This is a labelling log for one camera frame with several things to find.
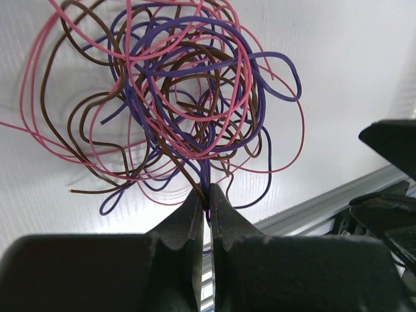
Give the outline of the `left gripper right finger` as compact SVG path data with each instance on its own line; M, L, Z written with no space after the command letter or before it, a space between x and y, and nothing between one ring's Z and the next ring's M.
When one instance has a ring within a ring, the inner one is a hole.
M263 233L228 201L221 187L209 189L215 311L269 311L260 253Z

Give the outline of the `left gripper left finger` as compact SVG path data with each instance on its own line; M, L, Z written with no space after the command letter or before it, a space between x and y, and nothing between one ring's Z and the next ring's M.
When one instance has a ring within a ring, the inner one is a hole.
M203 203L195 190L162 222L140 236L137 311L199 311Z

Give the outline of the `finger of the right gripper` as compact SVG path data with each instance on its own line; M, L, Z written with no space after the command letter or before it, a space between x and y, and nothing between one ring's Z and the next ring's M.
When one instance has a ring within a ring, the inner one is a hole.
M354 198L350 214L410 270L415 269L415 198L374 192Z
M362 130L358 138L415 180L415 119L380 120Z

